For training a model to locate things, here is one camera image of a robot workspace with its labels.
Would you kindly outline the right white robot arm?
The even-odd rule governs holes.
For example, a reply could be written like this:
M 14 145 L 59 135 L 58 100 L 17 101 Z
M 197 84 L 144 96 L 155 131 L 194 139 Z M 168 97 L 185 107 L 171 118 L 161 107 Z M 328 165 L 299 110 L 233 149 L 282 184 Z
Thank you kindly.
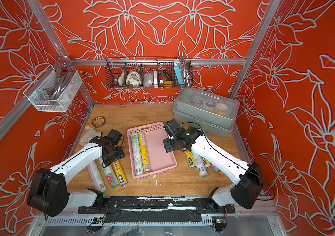
M 262 168 L 256 162 L 248 163 L 229 154 L 206 136 L 205 132 L 194 126 L 185 129 L 175 119 L 163 126 L 168 138 L 163 140 L 166 152 L 189 150 L 207 159 L 219 168 L 232 182 L 219 187 L 211 199 L 218 206 L 237 203 L 245 209 L 252 209 L 263 189 Z

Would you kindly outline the pink plastic basket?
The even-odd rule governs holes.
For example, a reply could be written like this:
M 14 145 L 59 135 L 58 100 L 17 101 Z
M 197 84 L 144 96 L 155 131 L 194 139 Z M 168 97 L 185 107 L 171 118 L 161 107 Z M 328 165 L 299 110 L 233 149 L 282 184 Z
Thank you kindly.
M 166 131 L 163 128 L 163 122 L 157 122 L 147 125 L 142 125 L 127 130 L 128 147 L 130 152 L 132 176 L 136 180 L 152 177 L 165 172 L 173 171 L 177 167 L 177 161 L 173 152 L 167 153 L 163 140 L 168 138 Z M 146 138 L 146 148 L 149 158 L 151 172 L 137 176 L 134 165 L 134 155 L 132 148 L 133 133 L 142 132 Z

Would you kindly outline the yellow wrap roll long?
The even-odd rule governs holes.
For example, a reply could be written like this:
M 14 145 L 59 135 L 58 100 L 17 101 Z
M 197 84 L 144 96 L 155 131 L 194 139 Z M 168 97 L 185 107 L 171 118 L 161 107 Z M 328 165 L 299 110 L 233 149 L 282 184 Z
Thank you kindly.
M 146 146 L 146 139 L 144 133 L 139 133 L 139 144 L 140 144 L 140 152 L 141 152 L 141 158 L 142 158 L 142 165 L 144 173 L 151 172 L 150 170 L 150 164 L 149 164 L 149 158 L 148 158 L 148 152 L 147 152 L 147 146 Z

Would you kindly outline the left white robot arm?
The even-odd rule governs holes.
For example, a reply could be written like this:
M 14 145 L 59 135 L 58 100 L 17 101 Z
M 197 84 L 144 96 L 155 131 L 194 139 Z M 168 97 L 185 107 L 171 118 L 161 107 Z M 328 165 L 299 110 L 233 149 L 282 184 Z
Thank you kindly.
M 101 159 L 105 167 L 125 157 L 124 135 L 112 129 L 107 136 L 92 138 L 80 151 L 61 163 L 46 169 L 40 168 L 32 178 L 27 205 L 55 217 L 64 210 L 85 207 L 95 213 L 104 210 L 103 193 L 89 188 L 69 192 L 69 182 L 91 162 Z

